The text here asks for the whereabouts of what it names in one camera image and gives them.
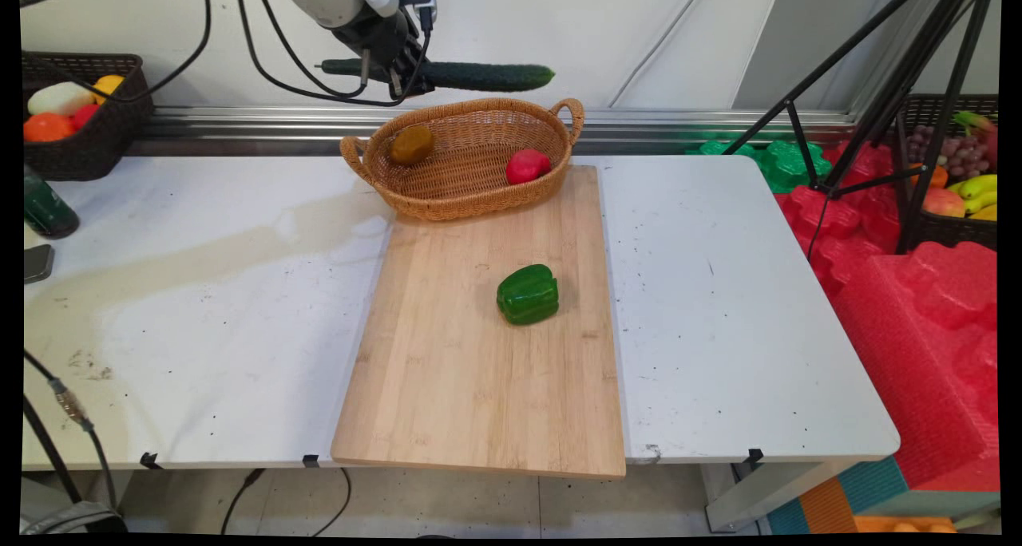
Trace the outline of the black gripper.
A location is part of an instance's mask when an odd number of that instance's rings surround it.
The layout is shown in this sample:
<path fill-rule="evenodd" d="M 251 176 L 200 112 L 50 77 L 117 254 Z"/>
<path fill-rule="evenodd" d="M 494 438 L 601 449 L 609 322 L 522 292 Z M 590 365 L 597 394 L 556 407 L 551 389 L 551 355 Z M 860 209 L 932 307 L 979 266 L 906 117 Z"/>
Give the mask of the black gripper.
<path fill-rule="evenodd" d="M 332 27 L 330 33 L 355 54 L 369 50 L 372 65 L 386 72 L 391 100 L 401 98 L 405 91 L 406 98 L 410 98 L 435 90 L 425 73 L 430 64 L 427 52 L 431 39 L 419 43 L 418 30 L 406 8 L 399 7 L 393 15 L 382 16 L 363 7 L 350 22 Z"/>

